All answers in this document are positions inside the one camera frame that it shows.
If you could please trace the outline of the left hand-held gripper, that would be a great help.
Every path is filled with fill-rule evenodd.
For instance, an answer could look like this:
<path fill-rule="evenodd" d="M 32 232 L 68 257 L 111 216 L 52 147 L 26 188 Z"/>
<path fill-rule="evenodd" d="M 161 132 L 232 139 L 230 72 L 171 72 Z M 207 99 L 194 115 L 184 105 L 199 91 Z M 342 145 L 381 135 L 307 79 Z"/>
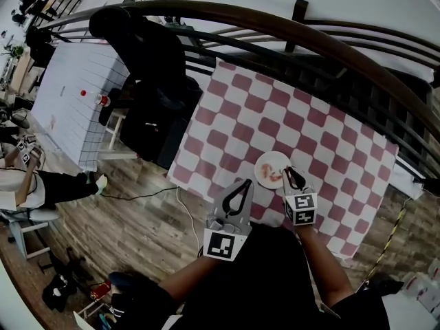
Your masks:
<path fill-rule="evenodd" d="M 220 209 L 208 215 L 203 235 L 203 255 L 234 261 L 249 237 L 254 183 L 239 180 L 224 188 L 214 200 Z"/>

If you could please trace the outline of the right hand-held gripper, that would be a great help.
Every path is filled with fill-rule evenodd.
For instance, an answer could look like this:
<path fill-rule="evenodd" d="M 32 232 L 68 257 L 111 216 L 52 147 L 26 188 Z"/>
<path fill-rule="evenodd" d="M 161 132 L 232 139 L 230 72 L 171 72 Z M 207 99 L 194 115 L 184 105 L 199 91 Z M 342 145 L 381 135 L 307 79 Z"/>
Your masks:
<path fill-rule="evenodd" d="M 305 188 L 305 178 L 293 166 L 284 168 L 282 175 L 285 214 L 293 226 L 313 225 L 317 215 L 317 193 L 309 186 Z"/>

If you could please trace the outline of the white plate with food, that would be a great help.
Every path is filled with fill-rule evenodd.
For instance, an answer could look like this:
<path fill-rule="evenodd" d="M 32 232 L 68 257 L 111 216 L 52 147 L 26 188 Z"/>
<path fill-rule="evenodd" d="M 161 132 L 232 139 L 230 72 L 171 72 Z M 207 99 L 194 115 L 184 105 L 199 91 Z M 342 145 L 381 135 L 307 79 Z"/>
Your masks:
<path fill-rule="evenodd" d="M 257 182 L 267 189 L 278 189 L 283 186 L 283 180 L 279 180 L 278 182 L 270 182 L 265 180 L 261 174 L 261 166 L 265 163 L 269 163 L 275 169 L 281 169 L 283 173 L 283 169 L 287 168 L 291 165 L 289 158 L 278 151 L 270 151 L 262 154 L 256 161 L 254 165 L 254 175 Z"/>

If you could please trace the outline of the person's left forearm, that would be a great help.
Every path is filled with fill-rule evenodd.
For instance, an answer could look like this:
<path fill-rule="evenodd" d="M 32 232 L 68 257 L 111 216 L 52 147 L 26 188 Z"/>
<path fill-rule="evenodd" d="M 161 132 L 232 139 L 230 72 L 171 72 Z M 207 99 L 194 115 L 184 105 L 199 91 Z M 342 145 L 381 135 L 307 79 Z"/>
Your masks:
<path fill-rule="evenodd" d="M 200 256 L 178 272 L 159 283 L 176 303 L 183 303 L 186 297 L 210 273 L 214 260 Z"/>

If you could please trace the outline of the person's right forearm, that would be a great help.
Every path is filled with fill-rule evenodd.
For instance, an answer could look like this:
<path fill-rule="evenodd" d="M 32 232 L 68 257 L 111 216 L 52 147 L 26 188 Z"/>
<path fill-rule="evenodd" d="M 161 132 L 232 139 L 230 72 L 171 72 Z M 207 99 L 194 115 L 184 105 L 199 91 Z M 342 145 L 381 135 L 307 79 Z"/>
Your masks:
<path fill-rule="evenodd" d="M 346 272 L 311 225 L 295 228 L 322 302 L 332 307 L 354 294 Z"/>

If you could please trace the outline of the pink checkered tablecloth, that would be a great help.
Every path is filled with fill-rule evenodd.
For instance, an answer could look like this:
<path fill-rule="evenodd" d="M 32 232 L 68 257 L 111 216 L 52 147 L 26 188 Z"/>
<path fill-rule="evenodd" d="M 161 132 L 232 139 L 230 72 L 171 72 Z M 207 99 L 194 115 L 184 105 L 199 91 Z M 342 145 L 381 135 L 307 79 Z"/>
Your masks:
<path fill-rule="evenodd" d="M 330 104 L 218 61 L 168 171 L 212 201 L 257 159 L 286 155 L 318 195 L 316 229 L 339 258 L 357 252 L 382 203 L 398 147 Z"/>

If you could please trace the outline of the yellow black striped tape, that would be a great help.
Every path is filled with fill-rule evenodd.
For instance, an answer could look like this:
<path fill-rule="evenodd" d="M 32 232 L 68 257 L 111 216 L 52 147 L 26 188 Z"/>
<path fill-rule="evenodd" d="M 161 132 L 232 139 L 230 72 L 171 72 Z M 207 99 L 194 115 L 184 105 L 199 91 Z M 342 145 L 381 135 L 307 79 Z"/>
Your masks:
<path fill-rule="evenodd" d="M 385 253 L 386 253 L 386 251 L 387 251 L 389 245 L 391 244 L 391 240 L 393 239 L 393 237 L 394 237 L 394 235 L 395 235 L 395 233 L 396 233 L 396 230 L 397 230 L 397 228 L 398 228 L 398 226 L 399 226 L 399 224 L 400 224 L 400 222 L 401 222 L 401 220 L 402 220 L 402 217 L 403 217 L 403 215 L 404 215 L 404 213 L 405 213 L 406 204 L 407 204 L 410 200 L 411 200 L 411 198 L 407 198 L 407 199 L 403 202 L 403 204 L 402 204 L 402 206 L 401 206 L 401 209 L 400 209 L 400 211 L 399 211 L 399 214 L 397 215 L 397 219 L 396 219 L 396 221 L 395 221 L 395 223 L 394 223 L 393 229 L 391 230 L 391 233 L 390 233 L 390 235 L 388 236 L 387 242 L 386 242 L 384 248 L 382 249 L 382 252 L 381 252 L 381 254 L 379 255 L 378 259 L 376 260 L 376 262 L 374 263 L 374 265 L 372 266 L 372 268 L 370 269 L 370 271 L 368 272 L 368 274 L 365 276 L 365 278 L 364 278 L 364 282 L 368 281 L 368 280 L 372 277 L 372 275 L 375 273 L 375 270 L 377 269 L 378 265 L 381 263 L 382 259 L 384 258 L 384 255 L 385 255 Z"/>

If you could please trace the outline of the black office chair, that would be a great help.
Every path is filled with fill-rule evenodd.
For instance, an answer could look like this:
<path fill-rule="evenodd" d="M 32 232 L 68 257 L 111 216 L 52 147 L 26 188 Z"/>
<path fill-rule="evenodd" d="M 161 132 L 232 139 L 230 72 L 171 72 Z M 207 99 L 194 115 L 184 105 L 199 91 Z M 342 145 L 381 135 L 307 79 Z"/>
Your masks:
<path fill-rule="evenodd" d="M 120 140 L 141 159 L 169 169 L 203 94 L 186 74 L 182 42 L 167 27 L 124 8 L 94 13 L 89 31 L 117 52 L 129 71 L 120 96 Z"/>

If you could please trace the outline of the red small object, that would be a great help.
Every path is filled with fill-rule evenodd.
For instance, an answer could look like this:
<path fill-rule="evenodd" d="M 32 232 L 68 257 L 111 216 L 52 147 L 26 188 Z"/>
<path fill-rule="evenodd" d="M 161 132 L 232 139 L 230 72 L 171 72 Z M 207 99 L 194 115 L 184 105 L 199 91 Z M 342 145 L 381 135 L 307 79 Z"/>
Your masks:
<path fill-rule="evenodd" d="M 97 288 L 93 289 L 90 296 L 93 300 L 100 300 L 111 291 L 111 282 L 109 280 L 98 284 Z"/>

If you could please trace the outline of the dark wooden railing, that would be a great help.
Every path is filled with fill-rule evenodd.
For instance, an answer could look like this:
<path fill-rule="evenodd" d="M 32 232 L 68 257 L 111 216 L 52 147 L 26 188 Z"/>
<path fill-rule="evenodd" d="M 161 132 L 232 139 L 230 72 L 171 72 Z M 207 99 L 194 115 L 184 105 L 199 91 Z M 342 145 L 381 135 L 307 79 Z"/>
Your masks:
<path fill-rule="evenodd" d="M 26 41 L 46 47 L 54 39 L 105 41 L 91 35 L 89 20 L 108 7 L 167 27 L 183 45 L 186 71 L 212 75 L 215 60 L 221 59 L 297 87 L 398 145 L 399 156 L 421 180 L 440 179 L 440 117 L 428 103 L 432 85 L 361 53 L 367 48 L 432 67 L 440 85 L 440 47 L 373 25 L 291 21 L 235 5 L 176 0 L 85 10 L 31 27 Z"/>

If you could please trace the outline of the white box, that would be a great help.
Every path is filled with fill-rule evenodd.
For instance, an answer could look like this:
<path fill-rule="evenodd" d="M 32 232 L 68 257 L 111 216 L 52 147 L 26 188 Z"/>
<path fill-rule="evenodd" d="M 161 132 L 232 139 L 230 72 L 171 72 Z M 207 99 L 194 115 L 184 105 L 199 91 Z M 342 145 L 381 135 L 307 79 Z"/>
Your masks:
<path fill-rule="evenodd" d="M 440 260 L 434 259 L 426 273 L 409 272 L 403 278 L 403 293 L 421 303 L 436 319 L 440 318 Z"/>

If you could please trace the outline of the black equipment pile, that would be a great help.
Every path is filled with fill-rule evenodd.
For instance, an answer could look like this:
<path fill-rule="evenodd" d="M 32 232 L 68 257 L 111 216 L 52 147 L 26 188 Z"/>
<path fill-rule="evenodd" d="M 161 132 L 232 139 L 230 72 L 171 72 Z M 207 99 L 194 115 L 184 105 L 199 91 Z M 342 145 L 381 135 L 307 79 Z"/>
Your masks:
<path fill-rule="evenodd" d="M 84 257 L 74 256 L 72 247 L 67 247 L 66 253 L 67 263 L 62 262 L 53 252 L 49 252 L 50 263 L 38 263 L 43 274 L 48 269 L 55 271 L 53 279 L 43 290 L 42 300 L 48 309 L 60 313 L 64 312 L 67 299 L 82 287 L 81 284 L 93 279 L 82 265 L 85 262 Z"/>

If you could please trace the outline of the white gridded tablecloth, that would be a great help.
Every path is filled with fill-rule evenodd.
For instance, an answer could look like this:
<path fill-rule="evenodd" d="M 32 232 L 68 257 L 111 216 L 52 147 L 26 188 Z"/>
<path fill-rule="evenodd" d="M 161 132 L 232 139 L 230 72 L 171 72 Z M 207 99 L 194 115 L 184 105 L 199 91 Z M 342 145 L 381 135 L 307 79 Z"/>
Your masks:
<path fill-rule="evenodd" d="M 59 43 L 45 70 L 32 117 L 84 171 L 96 171 L 106 132 L 98 120 L 102 106 L 95 103 L 96 96 L 122 88 L 128 75 L 116 51 L 100 43 Z"/>

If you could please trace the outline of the white chair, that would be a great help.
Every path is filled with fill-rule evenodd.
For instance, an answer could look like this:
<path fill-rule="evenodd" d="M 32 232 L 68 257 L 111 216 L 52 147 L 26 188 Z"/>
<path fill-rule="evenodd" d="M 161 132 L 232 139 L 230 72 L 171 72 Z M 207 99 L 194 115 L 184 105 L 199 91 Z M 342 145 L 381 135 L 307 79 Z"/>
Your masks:
<path fill-rule="evenodd" d="M 8 222 L 9 242 L 16 244 L 26 260 L 50 251 L 50 247 L 43 247 L 36 252 L 28 252 L 25 244 L 25 234 L 48 227 L 51 221 L 55 221 L 60 217 L 56 210 L 28 209 L 21 212 L 0 210 L 0 217 Z"/>

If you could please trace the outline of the white table frame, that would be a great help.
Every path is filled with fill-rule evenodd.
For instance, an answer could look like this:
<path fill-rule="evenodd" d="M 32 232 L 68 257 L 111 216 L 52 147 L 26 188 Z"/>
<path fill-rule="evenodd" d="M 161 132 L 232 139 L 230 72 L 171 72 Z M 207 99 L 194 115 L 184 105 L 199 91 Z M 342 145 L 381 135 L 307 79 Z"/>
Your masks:
<path fill-rule="evenodd" d="M 136 160 L 138 155 L 120 140 L 120 130 L 126 115 L 121 111 L 113 111 L 105 128 L 104 139 L 98 150 L 98 160 Z"/>

